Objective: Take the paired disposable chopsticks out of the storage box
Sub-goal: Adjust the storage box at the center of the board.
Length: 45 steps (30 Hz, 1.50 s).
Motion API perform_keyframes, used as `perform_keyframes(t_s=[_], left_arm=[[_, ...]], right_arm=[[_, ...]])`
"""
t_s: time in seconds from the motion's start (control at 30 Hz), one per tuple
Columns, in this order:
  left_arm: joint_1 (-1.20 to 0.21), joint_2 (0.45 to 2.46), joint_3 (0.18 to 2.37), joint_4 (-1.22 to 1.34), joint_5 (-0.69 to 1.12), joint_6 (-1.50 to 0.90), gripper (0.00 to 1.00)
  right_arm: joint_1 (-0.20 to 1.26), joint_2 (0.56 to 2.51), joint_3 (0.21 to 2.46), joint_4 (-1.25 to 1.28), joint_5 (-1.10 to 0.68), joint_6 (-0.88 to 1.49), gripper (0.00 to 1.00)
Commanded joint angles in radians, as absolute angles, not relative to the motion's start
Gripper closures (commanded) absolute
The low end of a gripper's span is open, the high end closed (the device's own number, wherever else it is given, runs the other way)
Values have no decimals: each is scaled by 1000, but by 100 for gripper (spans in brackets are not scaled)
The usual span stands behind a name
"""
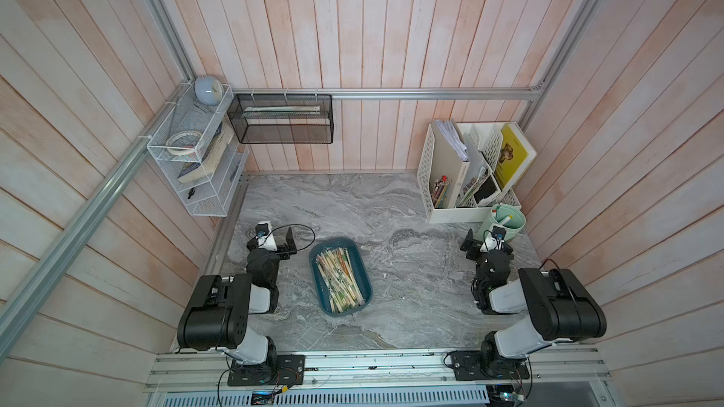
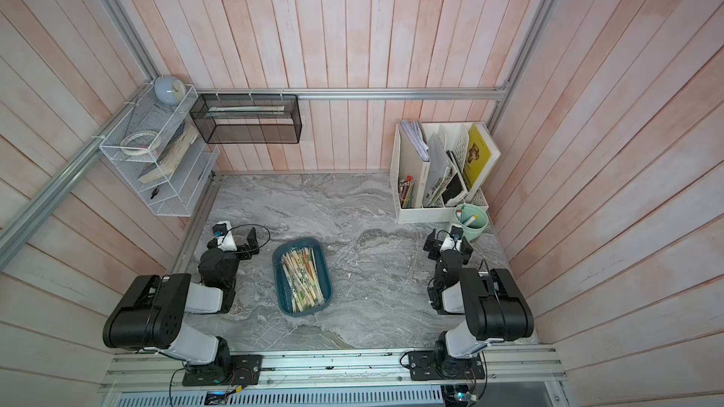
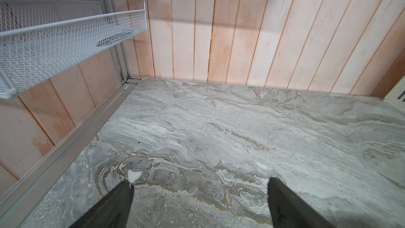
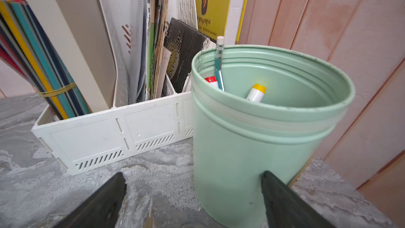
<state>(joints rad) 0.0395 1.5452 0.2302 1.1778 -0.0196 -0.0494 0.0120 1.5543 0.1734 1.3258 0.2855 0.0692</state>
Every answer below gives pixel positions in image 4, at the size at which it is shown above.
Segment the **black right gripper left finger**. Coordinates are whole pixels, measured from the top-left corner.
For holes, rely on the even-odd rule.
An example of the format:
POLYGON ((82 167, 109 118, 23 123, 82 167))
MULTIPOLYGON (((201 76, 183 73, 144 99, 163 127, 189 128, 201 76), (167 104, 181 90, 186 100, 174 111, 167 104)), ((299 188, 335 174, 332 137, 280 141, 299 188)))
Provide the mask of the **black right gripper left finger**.
POLYGON ((56 228, 114 228, 127 192, 123 173, 116 173, 56 228))

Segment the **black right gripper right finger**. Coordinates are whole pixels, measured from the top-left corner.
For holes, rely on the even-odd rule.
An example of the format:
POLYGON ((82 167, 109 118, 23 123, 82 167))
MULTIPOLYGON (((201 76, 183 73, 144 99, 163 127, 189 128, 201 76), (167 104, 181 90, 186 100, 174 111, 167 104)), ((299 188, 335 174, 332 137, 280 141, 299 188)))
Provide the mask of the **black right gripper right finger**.
POLYGON ((334 227, 270 171, 261 176, 261 190, 270 228, 334 227))

